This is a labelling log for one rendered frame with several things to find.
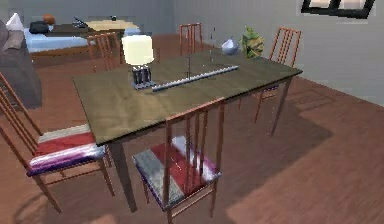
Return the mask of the blue bed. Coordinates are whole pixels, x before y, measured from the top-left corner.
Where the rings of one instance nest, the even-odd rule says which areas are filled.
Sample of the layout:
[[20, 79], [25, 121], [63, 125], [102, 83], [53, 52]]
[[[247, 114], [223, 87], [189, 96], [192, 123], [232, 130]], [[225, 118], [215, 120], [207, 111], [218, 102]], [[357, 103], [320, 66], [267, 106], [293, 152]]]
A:
[[45, 34], [31, 34], [24, 29], [27, 48], [30, 53], [45, 52], [87, 45], [87, 38], [81, 37], [46, 37]]

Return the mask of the white pyramid pillow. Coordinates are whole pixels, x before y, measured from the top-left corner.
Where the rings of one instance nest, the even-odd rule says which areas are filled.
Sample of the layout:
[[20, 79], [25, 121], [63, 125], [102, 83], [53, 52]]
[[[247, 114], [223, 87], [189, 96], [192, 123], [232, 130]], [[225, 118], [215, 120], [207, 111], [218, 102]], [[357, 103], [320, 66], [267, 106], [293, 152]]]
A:
[[14, 13], [6, 23], [6, 28], [9, 31], [23, 31], [24, 26], [17, 13]]

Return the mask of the cream shade table lamp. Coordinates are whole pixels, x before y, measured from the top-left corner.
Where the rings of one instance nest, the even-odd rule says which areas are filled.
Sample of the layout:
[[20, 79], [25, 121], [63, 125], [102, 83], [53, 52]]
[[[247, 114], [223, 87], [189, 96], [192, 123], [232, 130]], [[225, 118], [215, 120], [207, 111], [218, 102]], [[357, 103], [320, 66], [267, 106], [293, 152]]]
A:
[[154, 61], [152, 38], [148, 35], [131, 35], [121, 39], [125, 62], [131, 66], [132, 86], [145, 89], [155, 85], [149, 66]]

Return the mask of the black bag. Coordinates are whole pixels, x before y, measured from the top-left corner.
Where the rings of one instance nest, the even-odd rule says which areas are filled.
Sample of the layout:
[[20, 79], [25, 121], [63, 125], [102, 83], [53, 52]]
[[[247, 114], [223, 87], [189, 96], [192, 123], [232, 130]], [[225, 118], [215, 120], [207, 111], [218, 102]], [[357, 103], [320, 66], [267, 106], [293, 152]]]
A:
[[49, 25], [45, 21], [34, 21], [30, 23], [29, 32], [31, 34], [46, 34], [49, 33]]

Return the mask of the green leafy house plant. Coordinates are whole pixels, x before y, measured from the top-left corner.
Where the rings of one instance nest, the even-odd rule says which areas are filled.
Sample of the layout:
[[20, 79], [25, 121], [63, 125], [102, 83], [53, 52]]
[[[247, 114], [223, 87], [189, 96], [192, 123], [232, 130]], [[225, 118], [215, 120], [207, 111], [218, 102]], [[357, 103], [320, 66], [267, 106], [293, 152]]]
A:
[[249, 26], [245, 27], [240, 43], [248, 59], [260, 57], [264, 51], [264, 38]]

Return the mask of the tan flat board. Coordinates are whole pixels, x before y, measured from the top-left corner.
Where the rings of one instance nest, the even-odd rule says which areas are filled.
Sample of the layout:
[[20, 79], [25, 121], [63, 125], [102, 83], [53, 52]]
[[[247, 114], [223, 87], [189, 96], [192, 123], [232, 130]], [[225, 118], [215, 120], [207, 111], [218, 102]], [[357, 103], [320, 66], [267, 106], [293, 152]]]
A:
[[87, 22], [87, 25], [90, 28], [94, 29], [95, 31], [138, 29], [138, 26], [135, 25], [133, 22], [124, 21], [124, 20], [90, 21], [90, 22]]

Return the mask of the olive wooden dining table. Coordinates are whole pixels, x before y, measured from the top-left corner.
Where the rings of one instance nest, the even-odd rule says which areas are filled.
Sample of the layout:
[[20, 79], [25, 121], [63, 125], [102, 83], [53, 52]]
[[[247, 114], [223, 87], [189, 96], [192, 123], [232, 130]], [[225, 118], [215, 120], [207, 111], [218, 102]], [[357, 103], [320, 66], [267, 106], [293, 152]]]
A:
[[157, 92], [134, 89], [127, 65], [73, 79], [96, 143], [111, 150], [131, 212], [137, 211], [137, 205], [123, 144], [163, 124], [168, 116], [216, 98], [235, 100], [281, 84], [283, 90], [272, 122], [273, 126], [277, 125], [291, 80], [302, 73], [298, 68], [263, 57], [246, 59], [214, 50], [198, 52], [190, 60], [183, 56], [166, 59], [153, 64], [151, 69], [155, 80], [161, 83], [178, 81], [188, 70], [199, 74], [231, 65], [238, 69]]

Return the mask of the black framed window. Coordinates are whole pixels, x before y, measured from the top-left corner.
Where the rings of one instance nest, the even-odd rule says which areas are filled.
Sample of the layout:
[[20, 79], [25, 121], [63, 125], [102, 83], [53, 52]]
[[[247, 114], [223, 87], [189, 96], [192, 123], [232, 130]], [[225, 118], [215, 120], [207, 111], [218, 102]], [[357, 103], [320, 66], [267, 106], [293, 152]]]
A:
[[367, 19], [375, 0], [303, 0], [301, 12], [334, 17]]

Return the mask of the grey sofa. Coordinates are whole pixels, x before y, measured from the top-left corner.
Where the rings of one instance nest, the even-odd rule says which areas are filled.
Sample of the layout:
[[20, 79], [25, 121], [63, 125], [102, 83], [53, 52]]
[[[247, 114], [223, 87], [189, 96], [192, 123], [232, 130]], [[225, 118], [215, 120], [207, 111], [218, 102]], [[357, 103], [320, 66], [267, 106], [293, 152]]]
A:
[[23, 31], [8, 30], [0, 20], [0, 72], [27, 109], [42, 105], [41, 82]]

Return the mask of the dark low table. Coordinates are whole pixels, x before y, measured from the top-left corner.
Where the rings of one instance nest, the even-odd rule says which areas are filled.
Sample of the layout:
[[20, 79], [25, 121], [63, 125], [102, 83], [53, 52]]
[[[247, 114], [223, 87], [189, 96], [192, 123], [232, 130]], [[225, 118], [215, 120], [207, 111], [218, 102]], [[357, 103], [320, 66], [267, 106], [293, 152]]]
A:
[[118, 37], [122, 37], [124, 35], [123, 29], [109, 29], [109, 30], [100, 30], [96, 31], [93, 28], [85, 27], [85, 28], [78, 28], [74, 27], [72, 24], [60, 24], [60, 25], [54, 25], [53, 29], [46, 33], [46, 37], [81, 37], [81, 38], [87, 38], [88, 36], [93, 36], [97, 34], [103, 34], [103, 33], [112, 33], [115, 32]]

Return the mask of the long grey ribbed bar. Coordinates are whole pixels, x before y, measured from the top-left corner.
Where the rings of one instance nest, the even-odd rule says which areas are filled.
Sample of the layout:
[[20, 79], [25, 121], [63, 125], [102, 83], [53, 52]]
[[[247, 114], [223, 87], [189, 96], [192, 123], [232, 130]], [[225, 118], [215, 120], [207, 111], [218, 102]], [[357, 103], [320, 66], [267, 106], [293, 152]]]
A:
[[188, 78], [184, 78], [184, 79], [180, 79], [180, 80], [176, 80], [176, 81], [172, 81], [172, 82], [156, 85], [156, 86], [152, 87], [152, 91], [153, 92], [162, 91], [162, 90], [169, 89], [169, 88], [172, 88], [172, 87], [176, 87], [176, 86], [184, 85], [184, 84], [187, 84], [187, 83], [195, 82], [197, 80], [206, 79], [206, 78], [210, 78], [210, 77], [213, 77], [213, 76], [216, 76], [216, 75], [219, 75], [219, 74], [224, 74], [224, 73], [227, 73], [227, 72], [235, 71], [235, 70], [238, 70], [238, 69], [239, 69], [239, 66], [225, 67], [225, 68], [214, 70], [214, 71], [211, 71], [211, 72], [190, 76]]

